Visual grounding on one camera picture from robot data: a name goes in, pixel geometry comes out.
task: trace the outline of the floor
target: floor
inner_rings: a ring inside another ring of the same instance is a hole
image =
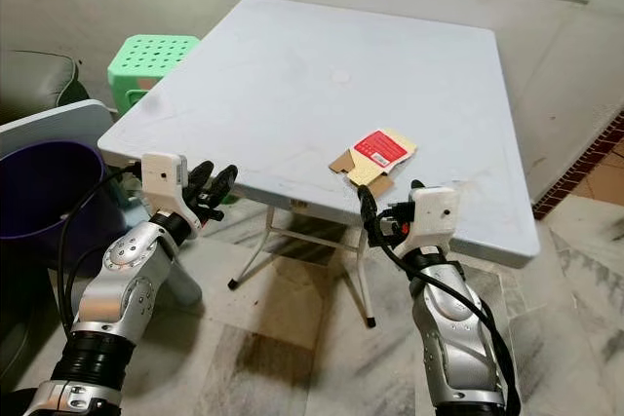
[[[202,304],[182,309],[159,294],[128,368],[125,414],[434,414],[407,279],[378,249],[366,267],[378,326],[366,329],[351,253],[276,236],[228,290],[265,208],[241,200],[225,210],[181,254]],[[332,240],[357,237],[289,213],[277,219]],[[541,253],[522,270],[452,257],[512,347],[524,415],[622,416],[624,207],[569,196],[537,229]],[[57,330],[20,386],[46,380],[62,346]]]
[[[624,140],[581,180],[572,194],[624,207]]]

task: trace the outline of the table leg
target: table leg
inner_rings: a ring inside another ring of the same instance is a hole
[[[264,232],[262,233],[262,237],[257,242],[257,245],[255,246],[255,249],[253,250],[252,256],[247,261],[243,269],[235,278],[232,278],[230,282],[227,284],[227,287],[229,287],[231,290],[234,290],[238,287],[239,282],[241,281],[245,273],[249,270],[249,268],[252,266],[255,258],[257,257],[257,255],[260,253],[260,251],[264,247],[264,244],[266,243],[266,240],[268,239],[269,234],[271,233],[271,227],[273,226],[274,214],[275,214],[275,208],[269,206],[268,210],[266,211],[266,223],[264,225]]]
[[[192,306],[202,298],[202,288],[186,273],[177,260],[172,263],[166,283],[181,306]]]
[[[367,230],[363,229],[360,234],[360,241],[358,242],[357,252],[357,268],[358,268],[358,280],[360,281],[360,290],[362,291],[362,302],[364,302],[364,310],[367,315],[367,325],[369,328],[376,326],[374,314],[372,313],[371,296],[369,295],[369,283],[367,282],[367,274],[364,271],[364,252],[367,248]]]

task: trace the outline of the purple trash bin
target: purple trash bin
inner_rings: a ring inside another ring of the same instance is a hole
[[[27,146],[0,160],[0,246],[2,261],[37,262],[57,268],[65,216],[106,174],[99,153],[73,141]],[[126,231],[121,210],[106,187],[73,219],[65,242],[67,269],[95,246],[107,246]],[[81,275],[95,275],[103,251],[85,259]]]

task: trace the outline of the white folding table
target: white folding table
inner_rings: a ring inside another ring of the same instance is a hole
[[[239,168],[236,193],[274,208],[360,225],[356,190],[328,168],[359,138],[391,128],[418,145],[378,200],[410,182],[460,192],[453,250],[520,267],[539,244],[491,31],[285,0],[242,0],[98,146],[111,165],[147,152]]]

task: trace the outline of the cardboard piece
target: cardboard piece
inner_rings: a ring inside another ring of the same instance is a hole
[[[377,130],[349,148],[330,164],[334,172],[346,172],[356,186],[367,185],[375,197],[390,187],[388,176],[395,166],[409,158],[416,145],[390,129]]]

